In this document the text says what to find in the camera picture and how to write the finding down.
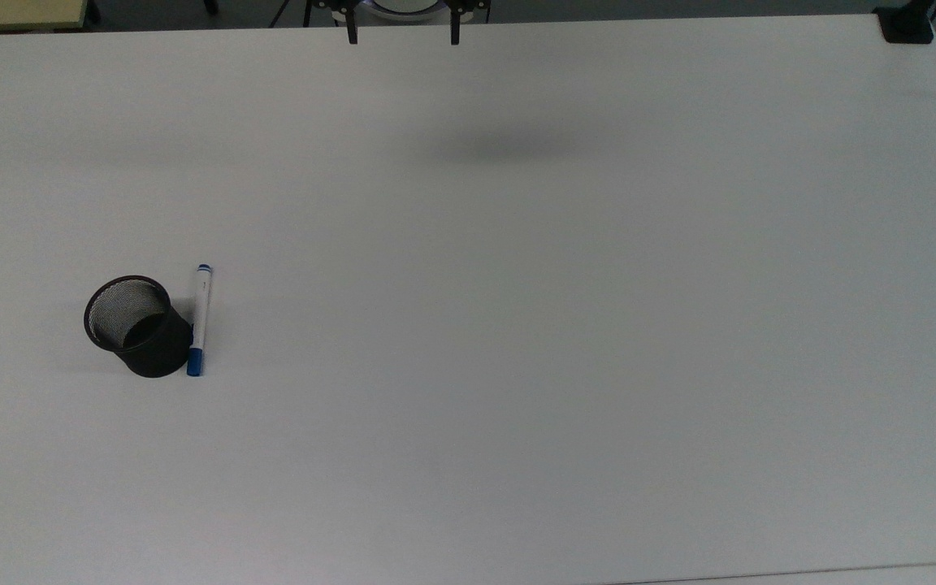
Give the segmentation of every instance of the metal mesh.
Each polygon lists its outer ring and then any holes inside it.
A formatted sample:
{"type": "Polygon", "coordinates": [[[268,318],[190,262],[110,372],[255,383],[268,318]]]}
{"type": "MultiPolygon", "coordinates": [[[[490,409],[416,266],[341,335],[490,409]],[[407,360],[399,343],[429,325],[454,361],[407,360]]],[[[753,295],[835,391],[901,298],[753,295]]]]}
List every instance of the metal mesh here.
{"type": "Polygon", "coordinates": [[[141,276],[122,277],[105,284],[89,301],[85,330],[97,345],[116,352],[145,340],[146,336],[126,337],[150,316],[161,315],[163,321],[170,308],[168,293],[157,282],[141,276]]]}

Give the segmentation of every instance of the blue marker cap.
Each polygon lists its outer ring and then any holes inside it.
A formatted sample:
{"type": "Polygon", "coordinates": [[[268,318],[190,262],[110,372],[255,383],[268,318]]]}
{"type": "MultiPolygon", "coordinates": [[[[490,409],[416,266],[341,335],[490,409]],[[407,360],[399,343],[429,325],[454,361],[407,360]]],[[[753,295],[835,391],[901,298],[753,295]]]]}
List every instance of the blue marker cap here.
{"type": "Polygon", "coordinates": [[[200,375],[204,359],[204,349],[190,348],[189,357],[186,358],[186,375],[200,375]]]}

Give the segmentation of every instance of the cable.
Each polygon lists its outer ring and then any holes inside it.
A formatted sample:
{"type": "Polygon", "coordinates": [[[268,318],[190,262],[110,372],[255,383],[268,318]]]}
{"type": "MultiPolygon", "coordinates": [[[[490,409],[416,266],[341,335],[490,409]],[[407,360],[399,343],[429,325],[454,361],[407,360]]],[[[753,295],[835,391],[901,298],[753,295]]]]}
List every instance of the cable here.
{"type": "Polygon", "coordinates": [[[291,0],[284,0],[284,3],[279,5],[279,10],[276,11],[276,15],[274,16],[274,19],[272,20],[272,22],[270,22],[270,28],[276,26],[276,21],[279,21],[280,15],[284,13],[284,8],[287,7],[287,3],[289,3],[290,1],[291,0]]]}

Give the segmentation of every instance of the beige surface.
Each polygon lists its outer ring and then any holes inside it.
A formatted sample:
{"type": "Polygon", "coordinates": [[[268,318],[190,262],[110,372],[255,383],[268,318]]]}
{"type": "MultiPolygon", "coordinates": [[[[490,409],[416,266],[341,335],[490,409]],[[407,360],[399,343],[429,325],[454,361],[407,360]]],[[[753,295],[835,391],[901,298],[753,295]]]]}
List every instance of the beige surface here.
{"type": "Polygon", "coordinates": [[[0,30],[81,26],[86,0],[0,0],[0,30]]]}

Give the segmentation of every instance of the black mesh pen holder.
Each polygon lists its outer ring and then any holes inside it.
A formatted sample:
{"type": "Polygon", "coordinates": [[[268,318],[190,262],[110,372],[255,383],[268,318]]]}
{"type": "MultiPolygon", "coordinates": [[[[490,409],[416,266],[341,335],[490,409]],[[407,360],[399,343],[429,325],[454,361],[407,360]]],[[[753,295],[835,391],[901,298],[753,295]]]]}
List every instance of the black mesh pen holder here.
{"type": "Polygon", "coordinates": [[[101,286],[85,307],[85,333],[145,378],[179,370],[193,340],[190,323],[172,308],[167,290],[145,276],[101,286]]]}

